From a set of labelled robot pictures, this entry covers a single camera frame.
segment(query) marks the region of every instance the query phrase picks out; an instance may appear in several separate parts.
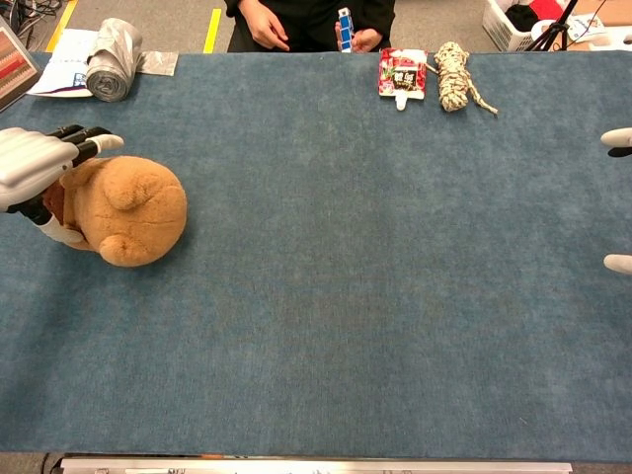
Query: person's hand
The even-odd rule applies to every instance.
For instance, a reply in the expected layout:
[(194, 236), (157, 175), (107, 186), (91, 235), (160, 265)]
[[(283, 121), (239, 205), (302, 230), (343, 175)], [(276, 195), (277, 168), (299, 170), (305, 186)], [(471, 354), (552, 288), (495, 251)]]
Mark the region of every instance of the person's hand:
[[(338, 51), (343, 47), (340, 33), (340, 22), (336, 22), (335, 26), (336, 38), (338, 39)], [(377, 32), (373, 28), (359, 30), (355, 32), (352, 38), (352, 52), (370, 52), (382, 41), (382, 33)]]
[(270, 8), (262, 5), (259, 0), (241, 0), (239, 11), (246, 19), (253, 40), (267, 49), (276, 46), (289, 51), (285, 30)]

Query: red snack package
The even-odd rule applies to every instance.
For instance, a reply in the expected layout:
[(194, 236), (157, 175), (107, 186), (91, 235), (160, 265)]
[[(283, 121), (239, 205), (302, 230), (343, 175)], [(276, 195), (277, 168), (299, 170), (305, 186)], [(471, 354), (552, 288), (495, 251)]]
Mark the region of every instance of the red snack package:
[(404, 110), (409, 98), (423, 100), (426, 96), (427, 59), (426, 52), (420, 49), (382, 49), (379, 60), (379, 95), (395, 97), (398, 111)]

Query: table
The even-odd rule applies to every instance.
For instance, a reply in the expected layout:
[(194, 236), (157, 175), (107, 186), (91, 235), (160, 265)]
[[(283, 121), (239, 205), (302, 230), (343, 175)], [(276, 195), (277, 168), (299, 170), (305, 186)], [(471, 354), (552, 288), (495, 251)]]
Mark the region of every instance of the table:
[(168, 165), (188, 228), (118, 269), (0, 216), (0, 449), (632, 460), (621, 52), (473, 54), (495, 118), (397, 112), (376, 55), (182, 55), (23, 99)]

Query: coiled rope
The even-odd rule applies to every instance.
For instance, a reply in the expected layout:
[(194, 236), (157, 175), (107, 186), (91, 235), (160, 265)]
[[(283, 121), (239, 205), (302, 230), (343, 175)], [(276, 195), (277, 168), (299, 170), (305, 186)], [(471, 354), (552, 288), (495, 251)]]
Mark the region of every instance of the coiled rope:
[(434, 55), (438, 71), (427, 64), (427, 68), (438, 75), (438, 96), (441, 105), (447, 112), (463, 109), (467, 105), (469, 91), (476, 104), (496, 116), (498, 109), (483, 100), (472, 82), (469, 71), (465, 68), (469, 55), (470, 53), (461, 49), (456, 42), (449, 41)]

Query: brown teddy bear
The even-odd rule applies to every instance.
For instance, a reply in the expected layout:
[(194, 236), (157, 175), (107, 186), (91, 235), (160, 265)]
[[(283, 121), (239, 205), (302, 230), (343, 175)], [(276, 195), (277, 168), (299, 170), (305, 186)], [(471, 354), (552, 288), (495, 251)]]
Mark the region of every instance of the brown teddy bear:
[(187, 196), (178, 178), (146, 158), (91, 158), (44, 194), (44, 205), (84, 236), (78, 250), (97, 252), (118, 267), (139, 267), (167, 254), (187, 223)]

